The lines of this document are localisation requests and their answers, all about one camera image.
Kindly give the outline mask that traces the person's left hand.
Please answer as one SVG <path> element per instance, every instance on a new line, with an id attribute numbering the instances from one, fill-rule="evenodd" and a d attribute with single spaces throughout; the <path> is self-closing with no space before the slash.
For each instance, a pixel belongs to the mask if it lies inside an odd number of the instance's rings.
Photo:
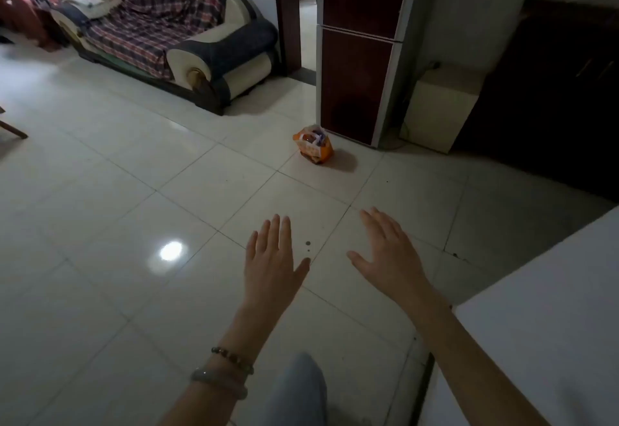
<path id="1" fill-rule="evenodd" d="M 270 220 L 260 228 L 257 255 L 253 266 L 244 265 L 243 306 L 256 313 L 261 320 L 278 320 L 288 309 L 300 287 L 296 287 L 293 272 L 298 265 L 293 259 L 291 222 L 280 218 L 281 259 L 270 255 Z"/>

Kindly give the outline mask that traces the person's right hand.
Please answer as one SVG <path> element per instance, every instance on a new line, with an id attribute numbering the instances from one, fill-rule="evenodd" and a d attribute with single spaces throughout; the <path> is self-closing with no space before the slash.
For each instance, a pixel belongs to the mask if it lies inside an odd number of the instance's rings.
<path id="1" fill-rule="evenodd" d="M 399 243 L 373 247 L 371 209 L 362 209 L 360 218 L 371 250 L 371 259 L 367 261 L 374 262 L 373 276 L 366 280 L 393 300 L 411 319 L 440 304 L 441 298 L 426 277 L 421 258 L 400 224 Z"/>

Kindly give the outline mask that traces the person's right forearm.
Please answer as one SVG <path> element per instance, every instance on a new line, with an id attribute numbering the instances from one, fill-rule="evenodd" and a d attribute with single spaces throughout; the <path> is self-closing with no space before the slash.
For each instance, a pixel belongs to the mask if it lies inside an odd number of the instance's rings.
<path id="1" fill-rule="evenodd" d="M 550 426 L 438 293 L 430 290 L 405 302 L 470 426 Z"/>

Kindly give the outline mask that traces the person's left forearm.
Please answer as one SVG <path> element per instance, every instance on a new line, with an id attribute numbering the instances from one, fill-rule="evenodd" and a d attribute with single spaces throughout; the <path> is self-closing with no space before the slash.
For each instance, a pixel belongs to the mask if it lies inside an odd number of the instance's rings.
<path id="1" fill-rule="evenodd" d="M 201 368 L 223 371 L 245 385 L 279 320 L 261 320 L 242 305 Z M 238 401 L 225 390 L 190 381 L 158 426 L 227 426 Z"/>

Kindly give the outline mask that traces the orange plastic bag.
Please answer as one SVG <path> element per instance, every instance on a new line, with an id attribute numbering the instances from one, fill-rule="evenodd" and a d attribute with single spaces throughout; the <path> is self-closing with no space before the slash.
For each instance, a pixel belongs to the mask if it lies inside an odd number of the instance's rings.
<path id="1" fill-rule="evenodd" d="M 322 165 L 334 155 L 329 136 L 320 125 L 304 127 L 292 136 L 292 140 L 300 154 L 313 164 Z"/>

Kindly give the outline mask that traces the person's leg in jeans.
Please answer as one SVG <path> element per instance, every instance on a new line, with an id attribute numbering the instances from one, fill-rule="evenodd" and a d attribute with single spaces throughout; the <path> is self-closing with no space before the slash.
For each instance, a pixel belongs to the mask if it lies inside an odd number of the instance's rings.
<path id="1" fill-rule="evenodd" d="M 275 382 L 255 426 L 328 426 L 328 389 L 321 368 L 298 353 Z"/>

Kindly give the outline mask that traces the cream small cabinet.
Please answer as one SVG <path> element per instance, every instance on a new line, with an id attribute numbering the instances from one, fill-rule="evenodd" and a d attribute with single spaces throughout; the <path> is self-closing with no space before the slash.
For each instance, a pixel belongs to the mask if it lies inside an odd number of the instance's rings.
<path id="1" fill-rule="evenodd" d="M 485 78 L 483 71 L 433 63 L 415 83 L 399 138 L 449 154 L 479 98 Z"/>

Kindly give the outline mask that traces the pale green jade bangle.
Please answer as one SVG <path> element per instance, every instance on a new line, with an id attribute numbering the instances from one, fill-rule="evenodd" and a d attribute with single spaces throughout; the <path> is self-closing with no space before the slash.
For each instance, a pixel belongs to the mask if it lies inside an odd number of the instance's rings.
<path id="1" fill-rule="evenodd" d="M 247 398 L 248 390 L 244 384 L 230 374 L 213 368 L 197 368 L 190 375 L 191 382 L 203 383 L 229 392 L 236 400 Z"/>

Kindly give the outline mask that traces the dark red refrigerator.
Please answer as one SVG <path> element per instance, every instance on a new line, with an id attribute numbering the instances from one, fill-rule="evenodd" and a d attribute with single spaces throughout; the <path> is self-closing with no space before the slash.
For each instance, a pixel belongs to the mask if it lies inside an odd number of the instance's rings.
<path id="1" fill-rule="evenodd" d="M 414 70 L 431 0 L 318 0 L 318 123 L 378 148 Z"/>

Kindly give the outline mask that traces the cream and navy sofa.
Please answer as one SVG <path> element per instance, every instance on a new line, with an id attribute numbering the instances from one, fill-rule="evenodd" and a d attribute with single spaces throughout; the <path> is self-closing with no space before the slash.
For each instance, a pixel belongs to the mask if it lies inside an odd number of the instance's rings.
<path id="1" fill-rule="evenodd" d="M 268 78 L 277 64 L 277 28 L 250 0 L 227 0 L 223 23 L 167 51 L 170 81 L 154 78 L 90 45 L 83 29 L 91 20 L 63 0 L 52 6 L 51 16 L 81 58 L 220 116 L 232 100 Z"/>

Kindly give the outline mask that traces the dark wooden cabinet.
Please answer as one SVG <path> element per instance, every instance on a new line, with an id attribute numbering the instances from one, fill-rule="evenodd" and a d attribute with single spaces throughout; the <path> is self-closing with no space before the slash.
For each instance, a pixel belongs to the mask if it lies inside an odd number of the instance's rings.
<path id="1" fill-rule="evenodd" d="M 619 203 L 619 7 L 524 0 L 454 143 Z"/>

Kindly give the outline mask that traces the plaid sofa blanket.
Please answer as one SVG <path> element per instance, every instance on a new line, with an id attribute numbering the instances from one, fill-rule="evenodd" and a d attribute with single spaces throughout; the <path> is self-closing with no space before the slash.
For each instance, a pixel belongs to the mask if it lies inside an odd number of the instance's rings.
<path id="1" fill-rule="evenodd" d="M 148 75 L 170 81 L 167 51 L 223 23 L 227 0 L 121 0 L 107 15 L 84 26 L 97 50 Z"/>

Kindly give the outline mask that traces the wooden furniture leg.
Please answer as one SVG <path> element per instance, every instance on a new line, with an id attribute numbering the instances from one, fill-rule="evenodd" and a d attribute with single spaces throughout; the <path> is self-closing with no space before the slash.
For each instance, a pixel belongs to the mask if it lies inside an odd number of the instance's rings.
<path id="1" fill-rule="evenodd" d="M 24 133 L 23 131 L 19 130 L 18 128 L 6 123 L 5 121 L 2 120 L 2 118 L 0 118 L 0 130 L 4 130 L 7 131 L 11 134 L 13 134 L 14 136 L 17 136 L 18 138 L 20 138 L 21 140 L 26 140 L 28 139 L 28 135 L 27 133 Z"/>

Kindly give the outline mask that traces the dark wooden door frame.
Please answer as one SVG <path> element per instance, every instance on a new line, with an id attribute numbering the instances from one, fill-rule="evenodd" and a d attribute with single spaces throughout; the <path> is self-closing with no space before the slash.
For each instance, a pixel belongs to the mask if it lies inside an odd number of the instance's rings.
<path id="1" fill-rule="evenodd" d="M 280 65 L 283 76 L 302 67 L 299 0 L 275 0 L 279 28 Z"/>

